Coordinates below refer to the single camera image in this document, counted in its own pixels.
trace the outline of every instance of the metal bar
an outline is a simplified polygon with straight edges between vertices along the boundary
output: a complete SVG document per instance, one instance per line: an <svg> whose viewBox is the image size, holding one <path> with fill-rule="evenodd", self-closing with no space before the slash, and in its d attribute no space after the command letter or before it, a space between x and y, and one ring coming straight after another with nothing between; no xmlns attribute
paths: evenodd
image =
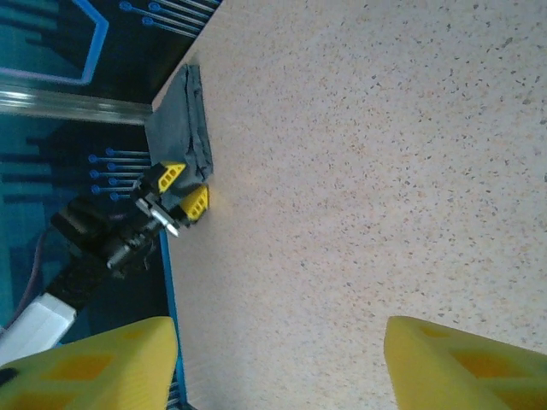
<svg viewBox="0 0 547 410"><path fill-rule="evenodd" d="M45 138L36 138L36 137L26 137L26 145L42 145L44 142L47 142Z"/></svg>
<svg viewBox="0 0 547 410"><path fill-rule="evenodd" d="M159 9L158 11L161 11L161 12L167 14L167 15L171 15L172 17L179 18L179 15L177 13L169 12L169 10ZM169 24L172 24L174 26L184 28L186 30L190 30L191 32L200 32L200 30L201 30L197 27L190 26L189 24L182 23L182 22L177 21L177 20L169 19L168 17L163 17L162 15L153 15L153 16L154 16L153 18L156 19L156 20L163 21L165 23L169 23Z"/></svg>
<svg viewBox="0 0 547 410"><path fill-rule="evenodd" d="M152 106L0 84L0 114L143 125Z"/></svg>
<svg viewBox="0 0 547 410"><path fill-rule="evenodd" d="M185 13L188 13L189 15L195 15L196 17L199 17L200 19L205 19L206 21L211 18L210 15L205 15L203 13L200 13L199 11L196 11L194 9L189 9L185 6L178 5L177 3L169 2L168 0L156 0L158 3L163 4L164 6L168 6L171 9L175 9L178 11L184 11Z"/></svg>
<svg viewBox="0 0 547 410"><path fill-rule="evenodd" d="M110 199L114 202L120 201L122 199L129 199L131 198L131 195L129 194L119 194L117 192L110 193Z"/></svg>
<svg viewBox="0 0 547 410"><path fill-rule="evenodd" d="M50 164L63 165L67 163L67 158L63 155L35 155L35 154L10 154L0 153L0 162L14 163L14 164Z"/></svg>
<svg viewBox="0 0 547 410"><path fill-rule="evenodd" d="M21 13L25 13L29 15L36 15L38 17L41 17L42 19L53 20L55 22L60 21L63 23L72 24L73 26L78 26L78 25L81 26L81 22L79 22L79 20L76 20L67 16L61 16L54 11L41 9L40 7L32 6L30 4L19 4L14 1L3 0L2 7L19 11Z"/></svg>
<svg viewBox="0 0 547 410"><path fill-rule="evenodd" d="M56 30L34 26L33 24L26 23L25 21L10 19L8 17L3 17L3 16L0 16L0 24L3 26L10 26L10 27L17 28L19 30L25 30L28 32L37 32L39 34L42 34L43 36L48 36L48 37L49 36L59 37L59 38L66 37L66 34L59 34ZM85 39L85 34L81 32L74 32L72 34L73 34L73 40Z"/></svg>
<svg viewBox="0 0 547 410"><path fill-rule="evenodd" d="M120 149L107 148L104 153L108 156L124 155L124 156L145 156L150 158L150 152L148 151L126 151Z"/></svg>
<svg viewBox="0 0 547 410"><path fill-rule="evenodd" d="M106 169L108 169L109 171L119 171L121 169L122 170L129 169L129 170L140 171L142 173L149 168L150 168L150 165L125 165L125 164L119 165L119 164L114 164L113 162L109 162L108 164L106 164Z"/></svg>
<svg viewBox="0 0 547 410"><path fill-rule="evenodd" d="M155 18L158 19L158 20L160 20L160 19L170 20L170 19L166 19L165 17L161 17L159 15L156 15ZM180 34L181 36L185 36L185 37L188 37L188 38L196 38L197 37L197 34L192 34L190 32L186 32L184 30L179 30L178 28L168 26L167 24L158 23L157 21L154 21L154 19L152 19L150 17L143 17L143 25L145 25L147 27L158 27L158 28L161 28L162 30L167 30L168 32L176 32L177 34Z"/></svg>
<svg viewBox="0 0 547 410"><path fill-rule="evenodd" d="M171 400L168 400L168 407L174 406L177 403L180 403L180 398L179 397L175 397Z"/></svg>
<svg viewBox="0 0 547 410"><path fill-rule="evenodd" d="M91 193L93 195L103 194L104 192L131 192L132 190L133 188L131 186L91 186Z"/></svg>
<svg viewBox="0 0 547 410"><path fill-rule="evenodd" d="M181 3L186 3L189 6L194 6L197 9L209 11L210 13L214 13L215 9L210 8L209 6L206 6L205 4L201 4L198 2L194 2L193 0L179 0Z"/></svg>
<svg viewBox="0 0 547 410"><path fill-rule="evenodd" d="M89 172L91 179L99 179L101 177L138 178L140 175L140 173L100 173L97 169L92 169Z"/></svg>
<svg viewBox="0 0 547 410"><path fill-rule="evenodd" d="M188 26L187 24L181 23L180 21L169 19L168 17L163 17L162 15L155 15L154 13L151 13L150 11L146 11L146 10L139 9L137 7L133 7L129 2L123 2L123 9L122 10L126 11L128 13L136 13L138 15L143 15L144 17L149 17L151 19L156 19L158 21L162 21L164 23L169 23L169 24L172 24L174 26L178 26L178 27L182 27L182 28L191 27L192 30L195 30L196 32L199 32L199 28L197 28L197 27ZM144 25L145 26L151 26L151 24L147 24L146 21L147 20L143 19Z"/></svg>
<svg viewBox="0 0 547 410"><path fill-rule="evenodd" d="M162 6L160 6L159 3L161 3L163 5L166 5L170 8L172 8L172 9L176 9L178 11L182 11L182 12L185 12L185 13L186 13L186 10L189 10L186 7L179 6L178 4L169 2L167 0L156 0L156 2L150 3L148 5L149 10L150 11L155 11L157 13L165 13L166 15L170 15L170 16L175 17L177 19L188 21L192 24L195 24L196 26L205 26L205 21L196 20L196 19L193 19L193 18L189 17L188 15L182 15L181 13L175 13L172 10L168 10L168 9L163 8Z"/></svg>

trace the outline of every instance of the purple cable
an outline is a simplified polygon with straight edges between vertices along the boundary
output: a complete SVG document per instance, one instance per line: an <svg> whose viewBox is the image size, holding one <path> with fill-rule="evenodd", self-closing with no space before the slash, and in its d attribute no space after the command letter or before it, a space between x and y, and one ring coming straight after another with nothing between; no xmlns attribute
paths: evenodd
<svg viewBox="0 0 547 410"><path fill-rule="evenodd" d="M32 263L31 276L28 279L28 283L26 284L25 291L23 292L23 296L21 297L21 301L19 302L19 305L17 306L15 313L13 314L9 322L6 324L6 326L4 326L3 331L6 331L7 329L9 329L9 327L19 318L19 316L21 316L21 313L23 313L23 310L25 310L25 308L28 306L30 302L34 285L36 284L36 281L38 280L40 267L42 267L42 251L44 250L44 241L45 241L45 238L48 236L49 232L50 232L50 228L47 228L44 232L42 232L42 234L38 238L38 243L36 244L36 250L34 250L34 262Z"/></svg>

